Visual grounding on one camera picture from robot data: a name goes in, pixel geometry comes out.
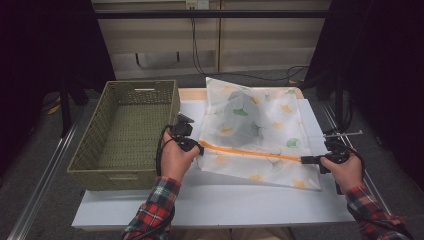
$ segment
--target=metal rod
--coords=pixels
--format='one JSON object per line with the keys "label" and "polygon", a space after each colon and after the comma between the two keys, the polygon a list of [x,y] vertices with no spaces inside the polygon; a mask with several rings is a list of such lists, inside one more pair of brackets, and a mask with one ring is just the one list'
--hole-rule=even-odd
{"label": "metal rod", "polygon": [[342,136],[352,136],[352,135],[361,135],[361,134],[363,134],[363,132],[362,132],[362,130],[359,130],[356,133],[337,133],[337,134],[330,134],[330,135],[324,134],[324,137],[325,138],[327,138],[327,137],[342,137]]}
{"label": "metal rod", "polygon": [[28,201],[25,209],[19,216],[18,221],[10,233],[8,240],[23,240],[26,238],[30,227],[37,216],[38,210],[43,203],[44,196],[49,189],[52,178],[54,177],[59,165],[62,162],[63,155],[66,152],[76,130],[76,125],[79,122],[82,116],[83,110],[78,111],[75,123],[71,127],[70,131],[66,134],[65,137],[62,137],[57,145],[57,148],[48,163],[46,170],[43,173],[40,181],[38,182],[37,187],[35,188],[30,200]]}
{"label": "metal rod", "polygon": [[326,18],[327,10],[95,10],[97,19],[153,18]]}
{"label": "metal rod", "polygon": [[[333,109],[328,105],[328,103],[325,103],[323,105],[323,108],[324,108],[324,113],[327,116],[327,119],[328,119],[330,125],[332,125],[332,127],[336,129],[337,124],[336,124],[336,121],[334,119],[335,114],[334,114]],[[353,147],[352,143],[350,142],[350,139],[347,136],[341,136],[340,138],[346,146]],[[380,192],[377,190],[377,188],[376,188],[374,182],[372,181],[370,175],[368,174],[367,169],[365,169],[364,182],[365,182],[365,185],[368,187],[368,189],[374,194],[374,196],[378,199],[378,201],[383,205],[383,208],[386,210],[386,212],[388,214],[392,214],[389,207],[387,206],[386,202],[384,201],[383,197],[381,196]]]}

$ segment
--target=wicker basket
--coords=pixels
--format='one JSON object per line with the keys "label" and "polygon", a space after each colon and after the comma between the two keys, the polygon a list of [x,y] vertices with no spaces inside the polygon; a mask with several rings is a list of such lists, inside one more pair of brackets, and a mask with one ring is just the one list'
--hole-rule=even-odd
{"label": "wicker basket", "polygon": [[180,110],[177,82],[108,82],[68,173],[93,191],[149,189],[162,128]]}

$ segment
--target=black cable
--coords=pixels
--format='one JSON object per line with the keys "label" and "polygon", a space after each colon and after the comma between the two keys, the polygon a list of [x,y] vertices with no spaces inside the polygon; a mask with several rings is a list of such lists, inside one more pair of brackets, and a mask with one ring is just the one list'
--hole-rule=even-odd
{"label": "black cable", "polygon": [[197,38],[196,38],[196,22],[194,20],[194,18],[191,19],[191,26],[192,26],[192,40],[193,40],[193,53],[192,53],[192,57],[193,57],[193,63],[194,63],[194,67],[196,68],[197,72],[200,73],[201,75],[205,76],[205,77],[213,77],[213,76],[220,76],[220,75],[233,75],[233,76],[242,76],[242,77],[249,77],[249,78],[255,78],[255,79],[259,79],[259,80],[263,80],[263,81],[284,81],[288,79],[290,79],[291,77],[296,76],[300,71],[302,71],[304,68],[308,67],[308,66],[293,66],[291,68],[288,69],[287,73],[293,69],[293,68],[298,68],[300,67],[299,70],[297,70],[293,75],[286,75],[286,77],[284,78],[276,78],[276,79],[271,79],[271,78],[262,78],[262,77],[257,77],[257,76],[253,76],[253,75],[248,75],[248,74],[242,74],[242,73],[205,73],[202,69],[202,66],[200,65],[200,60],[199,60],[199,54],[197,51]]}
{"label": "black cable", "polygon": [[162,139],[163,139],[163,135],[165,134],[166,130],[168,128],[171,128],[172,125],[166,125],[161,133],[160,133],[160,137],[159,137],[159,141],[158,141],[158,146],[156,148],[156,157],[155,157],[155,162],[156,162],[156,173],[158,176],[162,175],[162,170],[161,170],[161,158],[162,158],[162,149],[165,147],[166,144],[168,144],[171,140],[168,140],[163,146],[162,146]]}

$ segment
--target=red plaid shirt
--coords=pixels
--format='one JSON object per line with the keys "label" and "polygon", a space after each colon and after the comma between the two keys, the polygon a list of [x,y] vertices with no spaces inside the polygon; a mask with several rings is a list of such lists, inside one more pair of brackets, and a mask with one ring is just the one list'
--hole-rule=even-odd
{"label": "red plaid shirt", "polygon": [[405,229],[404,221],[384,212],[381,204],[365,186],[349,190],[346,199],[350,212],[359,223],[362,239],[410,239],[405,236],[410,234]]}
{"label": "red plaid shirt", "polygon": [[[125,229],[123,239],[133,239],[146,231],[158,226],[164,221],[174,207],[181,183],[168,177],[157,177],[156,184],[152,189],[146,203],[142,204],[137,215]],[[383,211],[380,203],[365,187],[356,187],[346,193],[348,206],[353,211],[353,216],[359,223],[359,231],[363,239],[379,240],[408,240],[404,234],[396,230],[404,229],[404,222],[397,216],[389,215]],[[146,239],[168,239],[171,226],[163,233]]]}
{"label": "red plaid shirt", "polygon": [[[180,191],[181,183],[168,177],[157,177],[146,203],[143,203],[134,219],[125,228],[123,239],[133,239],[142,235],[160,223],[171,213],[175,199]],[[164,232],[145,239],[168,239],[171,225]]]}

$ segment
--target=black curtain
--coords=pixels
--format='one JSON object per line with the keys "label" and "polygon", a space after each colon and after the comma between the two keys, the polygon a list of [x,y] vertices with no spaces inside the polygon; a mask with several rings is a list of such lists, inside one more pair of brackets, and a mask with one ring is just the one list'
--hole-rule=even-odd
{"label": "black curtain", "polygon": [[0,1],[0,174],[19,151],[46,93],[66,83],[78,104],[82,89],[115,80],[90,0]]}

